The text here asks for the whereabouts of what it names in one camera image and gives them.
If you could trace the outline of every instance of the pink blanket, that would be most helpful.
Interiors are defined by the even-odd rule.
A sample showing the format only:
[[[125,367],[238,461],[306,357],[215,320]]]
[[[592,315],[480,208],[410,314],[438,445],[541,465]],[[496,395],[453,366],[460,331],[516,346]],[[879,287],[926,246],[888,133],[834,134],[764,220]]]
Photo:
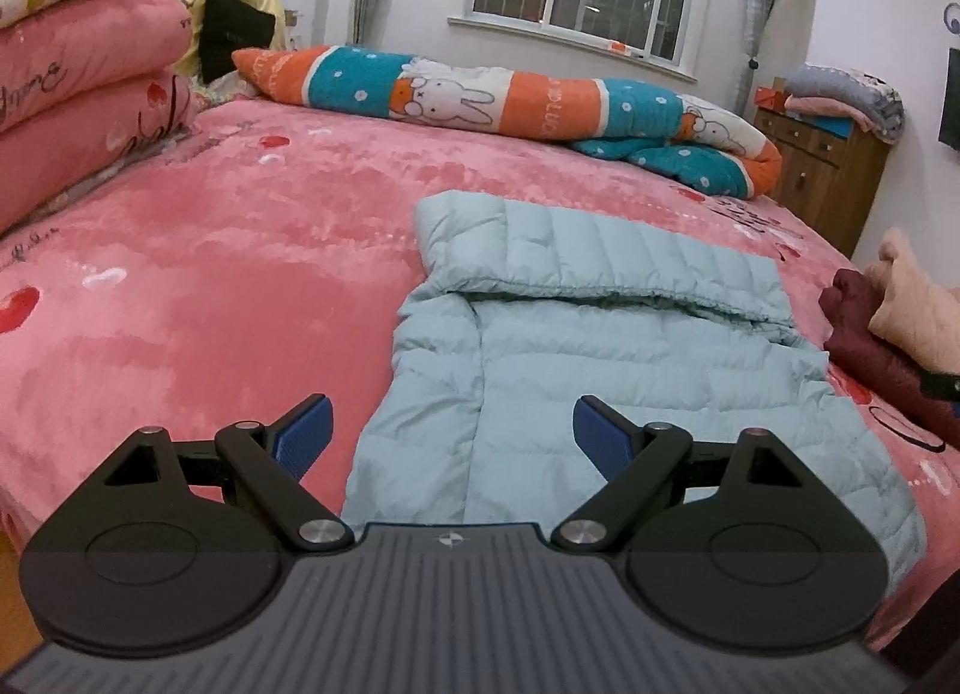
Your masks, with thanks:
[[[0,134],[0,234],[62,189],[188,126],[190,83],[169,70],[90,89]]]
[[[178,0],[67,0],[0,31],[0,133],[98,86],[172,65],[193,40]]]
[[[877,123],[861,110],[832,98],[798,98],[791,95],[787,97],[786,103],[784,103],[784,110],[797,112],[798,115],[847,116],[856,122],[864,133],[872,133],[877,129]]]
[[[704,196],[627,163],[532,141],[261,101],[0,243],[0,507],[22,544],[133,429],[209,438],[333,398],[336,433],[304,484],[339,510],[357,436],[391,380],[397,308],[424,278],[420,198],[483,190],[643,220],[773,258],[800,330],[848,262],[788,211]],[[880,645],[960,560],[960,459],[832,371],[889,449],[928,555],[872,628]]]

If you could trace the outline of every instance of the gray ribbed panel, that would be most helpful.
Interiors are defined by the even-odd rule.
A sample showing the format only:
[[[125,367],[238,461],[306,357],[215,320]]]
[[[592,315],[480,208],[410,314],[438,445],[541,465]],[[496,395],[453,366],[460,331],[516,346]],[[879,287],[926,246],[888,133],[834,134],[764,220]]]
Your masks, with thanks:
[[[306,558],[230,638],[119,662],[50,646],[8,683],[24,694],[899,694],[856,646],[744,659],[671,635],[598,558],[547,549],[532,527],[372,527]]]

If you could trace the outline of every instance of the dark red cloth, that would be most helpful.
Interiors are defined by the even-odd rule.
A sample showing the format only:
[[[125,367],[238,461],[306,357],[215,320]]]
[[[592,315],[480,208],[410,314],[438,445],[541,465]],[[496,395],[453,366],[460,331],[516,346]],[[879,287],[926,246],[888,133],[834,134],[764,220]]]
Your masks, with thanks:
[[[820,309],[833,326],[824,344],[830,360],[899,409],[911,422],[960,447],[960,419],[949,402],[920,393],[920,373],[911,358],[870,333],[870,319],[883,303],[860,272],[840,269],[832,288],[820,294]]]

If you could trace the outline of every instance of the window sill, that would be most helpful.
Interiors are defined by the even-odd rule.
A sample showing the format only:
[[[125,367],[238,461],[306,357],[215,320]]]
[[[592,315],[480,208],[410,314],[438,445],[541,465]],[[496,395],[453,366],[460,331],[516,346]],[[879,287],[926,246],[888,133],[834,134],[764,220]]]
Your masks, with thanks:
[[[475,27],[483,30],[498,30],[502,33],[525,35],[527,38],[540,38],[541,40],[548,40],[551,43],[561,43],[566,46],[572,46],[577,49],[583,49],[584,51],[592,52],[592,54],[595,55],[604,55],[609,58],[618,59],[620,62],[628,62],[629,64],[636,65],[640,68],[654,70],[673,79],[679,79],[682,82],[691,83],[691,85],[697,82],[697,78],[693,76],[693,74],[686,72],[682,68],[678,67],[678,65],[671,64],[670,62],[659,61],[658,59],[631,57],[630,55],[621,55],[617,52],[611,52],[611,50],[606,48],[605,45],[601,43],[594,43],[594,41],[600,41],[601,38],[594,38],[591,40],[592,37],[578,34],[576,31],[570,31],[569,35],[567,35],[565,31],[558,30],[557,28],[552,30],[544,30],[544,28],[534,22],[527,22],[523,19],[509,19],[506,16],[493,16],[492,14],[464,14],[463,16],[448,16],[446,21],[448,21],[448,24],[451,25]]]

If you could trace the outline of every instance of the black cushion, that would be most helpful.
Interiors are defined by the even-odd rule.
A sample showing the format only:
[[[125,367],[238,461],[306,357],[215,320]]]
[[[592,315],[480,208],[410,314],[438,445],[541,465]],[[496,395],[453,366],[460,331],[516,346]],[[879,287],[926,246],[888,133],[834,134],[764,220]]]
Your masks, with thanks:
[[[266,49],[274,40],[277,19],[243,0],[206,0],[197,41],[200,75],[210,83],[236,70],[230,55],[237,49]]]

